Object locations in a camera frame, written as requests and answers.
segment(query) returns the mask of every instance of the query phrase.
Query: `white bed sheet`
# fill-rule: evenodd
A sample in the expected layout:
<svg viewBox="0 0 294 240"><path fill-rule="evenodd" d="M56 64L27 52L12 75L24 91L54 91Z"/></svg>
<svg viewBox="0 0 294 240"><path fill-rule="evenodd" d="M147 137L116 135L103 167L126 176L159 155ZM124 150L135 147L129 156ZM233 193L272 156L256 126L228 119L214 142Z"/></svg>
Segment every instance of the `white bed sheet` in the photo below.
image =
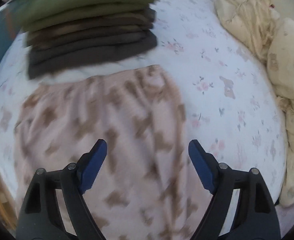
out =
<svg viewBox="0 0 294 240"><path fill-rule="evenodd" d="M213 1L160 0L151 6L157 11L155 49L32 81L26 71L26 35L19 34L0 63L0 173L13 197L17 189L13 129L23 101L40 82L74 82L159 64L181 90L189 140L198 139L207 152L231 168L257 167L276 201L286 169L284 115L264 66L221 27ZM210 197L208 193L204 202L209 203ZM236 206L233 198L222 233L229 230Z"/></svg>

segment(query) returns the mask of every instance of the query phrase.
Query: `brown pattern blanket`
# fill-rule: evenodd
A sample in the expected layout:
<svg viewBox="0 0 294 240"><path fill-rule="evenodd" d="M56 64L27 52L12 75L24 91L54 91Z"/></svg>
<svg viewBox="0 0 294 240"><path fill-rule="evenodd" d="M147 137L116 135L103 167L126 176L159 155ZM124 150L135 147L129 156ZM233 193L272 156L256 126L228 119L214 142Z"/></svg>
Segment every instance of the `brown pattern blanket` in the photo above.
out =
<svg viewBox="0 0 294 240"><path fill-rule="evenodd" d="M208 203L190 165L185 120L178 88L157 65L40 86L15 127L17 212L37 168L62 169L103 138L107 157L84 199L105 237L189 239ZM73 232L61 193L58 202Z"/></svg>

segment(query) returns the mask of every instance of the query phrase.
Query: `pink flower print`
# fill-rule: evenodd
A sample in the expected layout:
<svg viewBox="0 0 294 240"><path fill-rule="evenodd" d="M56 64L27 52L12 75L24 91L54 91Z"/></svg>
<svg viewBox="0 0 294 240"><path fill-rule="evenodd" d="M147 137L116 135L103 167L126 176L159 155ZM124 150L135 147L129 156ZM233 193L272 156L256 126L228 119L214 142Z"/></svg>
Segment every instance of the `pink flower print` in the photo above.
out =
<svg viewBox="0 0 294 240"><path fill-rule="evenodd" d="M277 116L277 113L274 111L274 116L272 117L272 120L276 123L279 123L279 120L278 120L278 116Z"/></svg>
<svg viewBox="0 0 294 240"><path fill-rule="evenodd" d="M240 169L242 169L243 164L247 160L246 152L245 152L244 147L241 143L237 143L237 159L238 159L238 161L236 163L235 169L240 170Z"/></svg>
<svg viewBox="0 0 294 240"><path fill-rule="evenodd" d="M216 37L216 34L210 28L208 28L206 30L204 30L204 29L202 29L202 30L203 30L203 33L207 34L209 37L211 37L211 38Z"/></svg>
<svg viewBox="0 0 294 240"><path fill-rule="evenodd" d="M253 136L253 145L257 147L257 150L262 145L262 136L260 135L259 131L258 135L255 137Z"/></svg>
<svg viewBox="0 0 294 240"><path fill-rule="evenodd" d="M221 151L225 149L225 141L224 140L218 140L215 139L215 142L210 146L209 153L215 156L215 158L218 157Z"/></svg>
<svg viewBox="0 0 294 240"><path fill-rule="evenodd" d="M208 84L207 84L206 82L202 82L202 84L201 84L201 88L202 88L204 91L207 91L208 88L209 88L209 86L208 86Z"/></svg>
<svg viewBox="0 0 294 240"><path fill-rule="evenodd" d="M237 125L237 127L238 127L238 130L240 131L240 127L241 127L240 124L242 124L244 127L246 127L245 112L242 110L240 110L238 112L238 121L239 121L239 124Z"/></svg>
<svg viewBox="0 0 294 240"><path fill-rule="evenodd" d="M161 20L161 19L157 19L156 24L158 24L164 30L166 30L169 27L168 22L165 20Z"/></svg>
<svg viewBox="0 0 294 240"><path fill-rule="evenodd" d="M179 52L184 52L183 46L180 43L178 43L175 39L174 41L174 43L168 41L167 44L162 41L162 46L174 51L176 54L178 54Z"/></svg>
<svg viewBox="0 0 294 240"><path fill-rule="evenodd" d="M220 151L223 151L223 150L225 149L225 141L224 141L224 140L220 140L220 141L218 142L218 149L219 149Z"/></svg>
<svg viewBox="0 0 294 240"><path fill-rule="evenodd" d="M254 106L254 111L258 110L260 108L259 103L255 100L255 97L253 96L250 100L250 103Z"/></svg>
<svg viewBox="0 0 294 240"><path fill-rule="evenodd" d="M193 128L198 128L200 127L200 121L199 120L192 120L191 125Z"/></svg>
<svg viewBox="0 0 294 240"><path fill-rule="evenodd" d="M235 72L237 74L237 77L243 79L244 76L246 76L245 72L241 72L239 68L237 68L237 71Z"/></svg>
<svg viewBox="0 0 294 240"><path fill-rule="evenodd" d="M204 123L205 124L210 123L210 118L201 116L201 113L199 115L198 114L193 114L192 117L193 117L193 120L191 121L191 125L192 125L193 128L199 128Z"/></svg>
<svg viewBox="0 0 294 240"><path fill-rule="evenodd" d="M209 89L209 87L213 88L213 83L207 83L207 82L203 82L204 77L199 76L199 80L195 83L193 83L194 86L196 86L197 90L202 92L202 94L205 94L205 91L207 91Z"/></svg>
<svg viewBox="0 0 294 240"><path fill-rule="evenodd" d="M210 148L209 148L209 152L211 153L211 152L215 151L215 150L216 150L216 146L217 146L217 143L213 143L213 144L210 146Z"/></svg>
<svg viewBox="0 0 294 240"><path fill-rule="evenodd" d="M258 85L259 83L258 83L257 75L252 73L252 76L253 76L253 84Z"/></svg>
<svg viewBox="0 0 294 240"><path fill-rule="evenodd" d="M245 112L242 111L242 110L240 110L240 111L238 112L238 121L239 121L239 122L243 122L243 121L244 121L244 118L245 118Z"/></svg>

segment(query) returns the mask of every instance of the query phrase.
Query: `beige duvet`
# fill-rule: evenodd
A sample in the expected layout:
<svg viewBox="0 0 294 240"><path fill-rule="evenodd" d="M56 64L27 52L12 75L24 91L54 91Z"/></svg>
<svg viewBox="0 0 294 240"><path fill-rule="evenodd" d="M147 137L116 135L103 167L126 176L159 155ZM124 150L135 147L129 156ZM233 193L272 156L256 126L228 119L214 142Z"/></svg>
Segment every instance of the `beige duvet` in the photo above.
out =
<svg viewBox="0 0 294 240"><path fill-rule="evenodd" d="M280 19L271 0L217 0L215 8L223 27L266 63L286 114L287 173L279 200L290 206L294 203L294 21Z"/></svg>

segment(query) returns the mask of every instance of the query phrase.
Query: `brown folded cloth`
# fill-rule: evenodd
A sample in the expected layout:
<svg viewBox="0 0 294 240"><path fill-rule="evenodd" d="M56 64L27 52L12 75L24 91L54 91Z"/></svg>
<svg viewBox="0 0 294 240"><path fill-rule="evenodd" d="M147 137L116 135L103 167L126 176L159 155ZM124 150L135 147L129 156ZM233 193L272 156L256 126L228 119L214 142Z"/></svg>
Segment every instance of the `brown folded cloth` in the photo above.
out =
<svg viewBox="0 0 294 240"><path fill-rule="evenodd" d="M146 37L137 42L80 49L53 57L39 64L29 64L28 75L30 79L34 79L46 73L54 73L63 69L119 61L146 52L156 46L156 36L147 31Z"/></svg>
<svg viewBox="0 0 294 240"><path fill-rule="evenodd" d="M155 11L150 8L136 12L85 18L54 25L36 32L29 32L27 36L27 45L31 46L38 42L47 41L60 35L94 27L115 25L149 25L154 22L154 20Z"/></svg>
<svg viewBox="0 0 294 240"><path fill-rule="evenodd" d="M113 36L124 33L137 33L143 32L148 29L152 29L153 24L150 23L148 25L116 25L116 26L103 26L103 27L95 27L82 31L77 31L73 33L68 33L64 35L57 36L55 38L36 42L32 44L33 49L36 50L44 50L50 49L53 47L61 46L67 43L71 43L74 41L96 38L96 37L105 37L105 36Z"/></svg>
<svg viewBox="0 0 294 240"><path fill-rule="evenodd" d="M38 64L50 58L57 57L59 55L64 55L79 49L131 43L131 42L139 41L145 37L146 37L145 32L125 33L125 34L114 35L114 36L106 36L106 37L98 37L98 38L74 41L74 42L67 43L58 47L53 47L50 49L44 49L44 50L32 49L29 52L29 64L33 64L33 65Z"/></svg>

